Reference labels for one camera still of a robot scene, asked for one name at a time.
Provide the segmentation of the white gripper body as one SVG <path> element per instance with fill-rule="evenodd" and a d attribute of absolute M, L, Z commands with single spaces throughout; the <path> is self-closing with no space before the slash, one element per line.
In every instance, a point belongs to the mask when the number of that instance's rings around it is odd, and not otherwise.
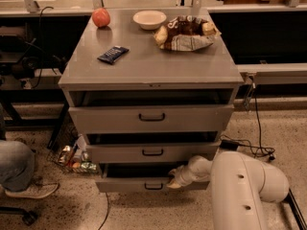
<path fill-rule="evenodd" d="M 196 166 L 182 165 L 176 168 L 175 182 L 179 187 L 185 187 L 200 177 L 200 170 Z"/>

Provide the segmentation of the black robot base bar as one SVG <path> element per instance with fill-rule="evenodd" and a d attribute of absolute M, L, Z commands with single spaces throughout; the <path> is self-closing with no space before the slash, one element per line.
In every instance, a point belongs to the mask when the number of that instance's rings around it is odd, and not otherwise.
<path fill-rule="evenodd" d="M 289 191 L 286 201 L 289 203 L 291 210 L 293 212 L 293 215 L 295 217 L 295 221 L 299 227 L 299 230 L 307 230 L 307 223 L 299 209 L 299 206 L 295 200 L 295 196 L 292 193 L 292 191 Z"/>

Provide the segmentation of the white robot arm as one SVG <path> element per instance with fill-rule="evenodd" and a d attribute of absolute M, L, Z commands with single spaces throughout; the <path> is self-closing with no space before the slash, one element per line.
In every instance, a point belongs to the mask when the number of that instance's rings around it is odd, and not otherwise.
<path fill-rule="evenodd" d="M 171 189 L 211 182 L 214 230 L 269 230 L 262 204 L 280 202 L 290 190 L 285 173 L 238 151 L 222 152 L 212 161 L 196 155 L 170 175 Z"/>

